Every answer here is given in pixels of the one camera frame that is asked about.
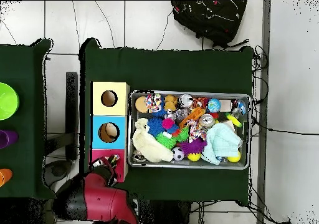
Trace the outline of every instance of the yellow box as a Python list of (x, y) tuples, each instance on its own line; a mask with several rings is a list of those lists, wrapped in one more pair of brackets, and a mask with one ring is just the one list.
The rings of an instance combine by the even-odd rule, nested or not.
[(93, 82), (93, 115), (126, 116), (129, 92), (124, 82)]

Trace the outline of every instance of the yellow ball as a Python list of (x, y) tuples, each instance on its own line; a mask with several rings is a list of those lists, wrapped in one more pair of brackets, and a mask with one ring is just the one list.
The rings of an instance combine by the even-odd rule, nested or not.
[(236, 163), (240, 160), (241, 156), (240, 151), (238, 151), (238, 156), (228, 156), (227, 159), (232, 163)]
[(197, 162), (201, 158), (201, 153), (190, 153), (188, 159), (192, 162)]

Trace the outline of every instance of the green table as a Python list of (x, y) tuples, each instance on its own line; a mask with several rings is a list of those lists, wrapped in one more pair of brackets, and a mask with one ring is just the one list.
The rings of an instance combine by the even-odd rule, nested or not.
[(0, 82), (19, 95), (17, 112), (0, 121), (1, 130), (16, 130), (19, 140), (0, 149), (0, 168), (13, 176), (0, 188), (0, 197), (54, 198), (42, 183), (44, 164), (44, 85), (43, 62), (51, 41), (44, 39), (31, 46), (0, 45)]
[[(224, 92), (251, 95), (252, 49), (237, 51), (146, 51), (99, 49), (85, 42), (85, 137), (90, 135), (90, 82), (126, 82), (131, 90)], [(85, 140), (84, 169), (89, 140)], [(118, 188), (149, 200), (238, 200), (248, 204), (249, 168), (203, 170), (130, 167)]]

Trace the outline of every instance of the towel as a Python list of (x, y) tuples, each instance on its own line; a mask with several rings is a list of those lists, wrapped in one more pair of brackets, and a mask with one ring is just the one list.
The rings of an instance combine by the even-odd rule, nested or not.
[(207, 145), (202, 151), (202, 159), (219, 165), (221, 162), (216, 156), (238, 156), (238, 147), (241, 139), (226, 124), (217, 123), (207, 131)]

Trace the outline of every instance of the bowl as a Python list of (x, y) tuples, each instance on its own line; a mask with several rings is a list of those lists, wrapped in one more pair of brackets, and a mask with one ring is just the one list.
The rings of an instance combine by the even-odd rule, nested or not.
[(0, 83), (0, 120), (10, 118), (19, 107), (19, 96), (5, 83)]

